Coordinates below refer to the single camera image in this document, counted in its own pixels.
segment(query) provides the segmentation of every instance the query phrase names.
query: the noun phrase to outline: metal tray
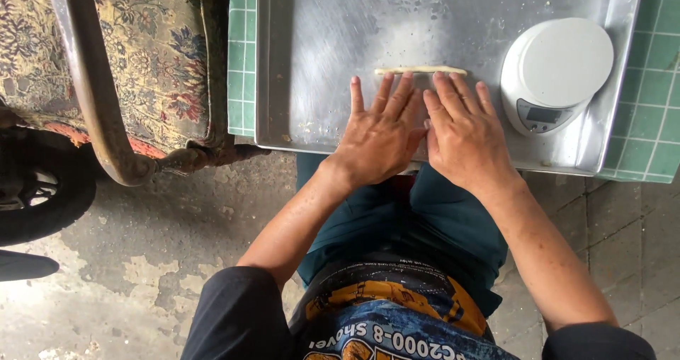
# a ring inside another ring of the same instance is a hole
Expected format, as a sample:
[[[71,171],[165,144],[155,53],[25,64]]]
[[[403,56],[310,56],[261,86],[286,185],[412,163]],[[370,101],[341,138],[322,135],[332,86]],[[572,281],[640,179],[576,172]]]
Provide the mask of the metal tray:
[[[258,0],[255,141],[261,147],[331,153],[349,117],[351,76],[362,78],[370,103],[381,79],[375,68],[446,64],[467,69],[471,82],[487,82],[516,167],[592,176],[605,159],[638,5],[639,0]],[[614,67],[588,109],[566,129],[548,138],[525,137],[503,113],[500,69],[524,30],[565,17],[589,18],[607,30]],[[429,80],[417,78],[422,88]],[[415,159],[427,160],[424,145]]]

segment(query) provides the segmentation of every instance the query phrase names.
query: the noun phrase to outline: white kitchen scale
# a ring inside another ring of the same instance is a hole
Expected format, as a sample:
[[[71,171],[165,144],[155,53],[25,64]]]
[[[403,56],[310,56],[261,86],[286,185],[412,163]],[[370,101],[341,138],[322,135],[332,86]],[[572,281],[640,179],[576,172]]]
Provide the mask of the white kitchen scale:
[[[605,84],[614,62],[607,32],[584,18],[546,21],[510,47],[500,92],[512,125],[526,136],[564,129]]]

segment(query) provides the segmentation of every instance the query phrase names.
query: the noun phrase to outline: person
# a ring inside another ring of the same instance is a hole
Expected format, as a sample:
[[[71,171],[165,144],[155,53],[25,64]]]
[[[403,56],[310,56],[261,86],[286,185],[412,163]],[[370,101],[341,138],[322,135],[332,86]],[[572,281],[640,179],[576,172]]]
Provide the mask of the person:
[[[297,155],[297,194],[206,282],[182,359],[516,359],[486,323],[508,247],[545,321],[544,359],[654,359],[511,164],[487,86],[475,96],[436,72],[436,92],[421,92],[407,72],[390,96],[394,79],[366,109],[352,78],[335,153]],[[425,137],[429,164],[399,201],[387,180]],[[296,269],[306,292],[287,323]]]

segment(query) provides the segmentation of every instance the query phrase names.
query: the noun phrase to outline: concrete floor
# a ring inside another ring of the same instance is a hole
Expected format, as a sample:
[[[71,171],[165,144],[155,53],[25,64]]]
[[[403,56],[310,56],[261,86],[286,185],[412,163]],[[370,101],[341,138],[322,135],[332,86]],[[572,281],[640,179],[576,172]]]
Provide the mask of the concrete floor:
[[[60,271],[0,283],[0,359],[174,359],[203,283],[234,265],[294,193],[294,157],[274,153],[141,188],[98,186],[90,210],[59,234],[14,246]],[[680,181],[674,185],[530,173],[526,179],[627,329],[660,359],[680,356]],[[512,261],[489,320],[500,346],[539,359],[543,324]],[[284,290],[290,314],[301,289]]]

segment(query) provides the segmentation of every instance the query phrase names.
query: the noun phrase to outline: person's left hand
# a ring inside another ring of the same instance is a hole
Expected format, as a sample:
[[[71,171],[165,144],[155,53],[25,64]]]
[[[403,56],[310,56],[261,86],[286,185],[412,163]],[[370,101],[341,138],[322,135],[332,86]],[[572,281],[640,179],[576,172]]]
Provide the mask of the person's left hand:
[[[422,93],[406,72],[390,98],[395,75],[387,73],[369,110],[364,109],[359,77],[352,77],[352,113],[335,153],[324,162],[340,169],[352,188],[377,184],[406,169],[427,130],[414,128]]]

